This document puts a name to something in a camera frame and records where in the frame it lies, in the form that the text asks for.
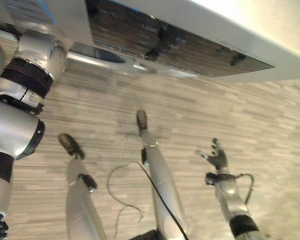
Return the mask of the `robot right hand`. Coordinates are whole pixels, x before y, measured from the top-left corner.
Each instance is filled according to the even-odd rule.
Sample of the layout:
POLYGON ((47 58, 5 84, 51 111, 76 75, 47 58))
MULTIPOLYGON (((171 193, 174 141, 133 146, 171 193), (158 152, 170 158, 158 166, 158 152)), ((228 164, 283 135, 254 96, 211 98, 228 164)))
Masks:
POLYGON ((212 166, 215 167, 216 170, 221 170, 223 168, 228 167, 227 157, 224 151, 224 148, 221 145, 221 142, 217 138, 212 139, 212 154, 207 154, 202 152, 201 150, 195 150, 195 153, 204 158, 207 162, 209 162, 212 166))

